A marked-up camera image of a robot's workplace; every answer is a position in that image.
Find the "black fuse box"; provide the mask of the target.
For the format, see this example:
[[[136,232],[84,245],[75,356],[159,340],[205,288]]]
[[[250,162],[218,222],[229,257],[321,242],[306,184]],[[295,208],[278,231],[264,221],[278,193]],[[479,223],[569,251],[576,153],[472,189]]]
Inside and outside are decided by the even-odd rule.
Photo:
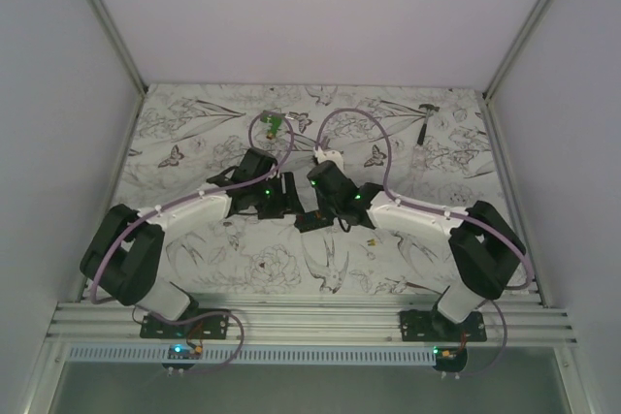
[[[294,221],[294,227],[299,233],[304,234],[334,225],[335,217],[330,213],[322,212],[319,209],[298,214]]]

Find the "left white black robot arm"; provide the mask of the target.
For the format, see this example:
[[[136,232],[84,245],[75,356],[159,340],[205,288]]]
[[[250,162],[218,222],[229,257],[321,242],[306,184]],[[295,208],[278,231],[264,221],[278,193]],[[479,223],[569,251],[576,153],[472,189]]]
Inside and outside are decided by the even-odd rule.
[[[192,298],[159,272],[169,243],[206,223],[254,211],[258,219],[301,214],[294,175],[279,170],[268,152],[250,148],[242,161],[206,180],[195,192],[163,206],[133,209],[119,204],[106,213],[87,247],[80,271],[97,291],[125,306],[163,319],[173,336],[185,338],[198,326]]]

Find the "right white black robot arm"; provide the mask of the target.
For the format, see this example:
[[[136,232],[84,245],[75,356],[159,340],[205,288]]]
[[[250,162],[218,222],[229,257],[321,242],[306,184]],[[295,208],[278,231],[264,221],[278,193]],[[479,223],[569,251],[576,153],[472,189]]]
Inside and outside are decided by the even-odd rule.
[[[307,179],[320,204],[349,226],[447,242],[459,278],[442,292],[430,317],[438,339],[454,339],[480,305],[506,290],[527,288],[535,277],[524,244],[486,202],[467,208],[417,202],[384,185],[358,186],[332,161],[319,163]]]

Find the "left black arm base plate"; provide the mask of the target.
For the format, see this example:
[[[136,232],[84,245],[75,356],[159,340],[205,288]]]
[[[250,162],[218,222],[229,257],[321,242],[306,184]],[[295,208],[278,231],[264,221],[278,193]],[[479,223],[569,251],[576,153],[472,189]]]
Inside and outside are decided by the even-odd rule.
[[[229,317],[222,313],[205,317],[199,321],[183,324],[166,324],[155,317],[148,315],[143,319],[140,338],[142,339],[216,339],[226,337]]]

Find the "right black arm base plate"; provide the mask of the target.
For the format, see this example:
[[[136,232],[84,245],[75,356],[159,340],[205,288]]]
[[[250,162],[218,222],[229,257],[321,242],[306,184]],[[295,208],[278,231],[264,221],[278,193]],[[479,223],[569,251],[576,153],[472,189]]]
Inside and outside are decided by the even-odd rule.
[[[472,312],[455,324],[436,310],[402,310],[398,314],[402,341],[406,342],[485,342],[486,327],[480,312]]]

